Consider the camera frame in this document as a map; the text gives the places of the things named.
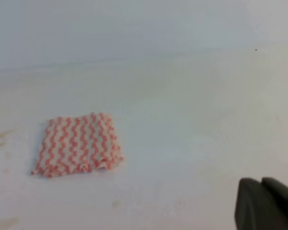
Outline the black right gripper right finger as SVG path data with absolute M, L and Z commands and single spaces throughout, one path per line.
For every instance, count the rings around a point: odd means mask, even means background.
M 279 209 L 288 218 L 288 186 L 272 177 L 262 178 L 261 184 L 269 191 Z

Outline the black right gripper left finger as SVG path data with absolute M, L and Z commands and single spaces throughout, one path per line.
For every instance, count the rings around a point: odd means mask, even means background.
M 239 181 L 235 223 L 238 230 L 288 230 L 288 218 L 269 191 L 252 178 Z

